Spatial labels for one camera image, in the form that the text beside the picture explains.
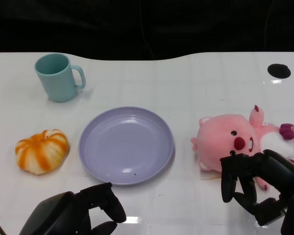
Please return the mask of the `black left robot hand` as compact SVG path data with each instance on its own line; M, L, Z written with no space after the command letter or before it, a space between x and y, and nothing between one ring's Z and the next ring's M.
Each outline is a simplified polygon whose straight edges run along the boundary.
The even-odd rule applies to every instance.
M111 183L67 191L40 202L20 234L22 235L110 235L117 224L126 221L125 211L114 195ZM109 217L94 228L89 210L99 207Z

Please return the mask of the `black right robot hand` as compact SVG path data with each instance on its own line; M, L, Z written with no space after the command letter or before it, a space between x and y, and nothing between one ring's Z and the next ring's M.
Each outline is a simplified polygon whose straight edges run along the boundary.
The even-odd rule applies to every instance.
M284 218L281 234L294 235L294 164L272 150L253 156L237 154L220 159L221 194L225 203L235 199L255 216L260 226ZM276 188L279 199L257 203L253 179L259 177Z

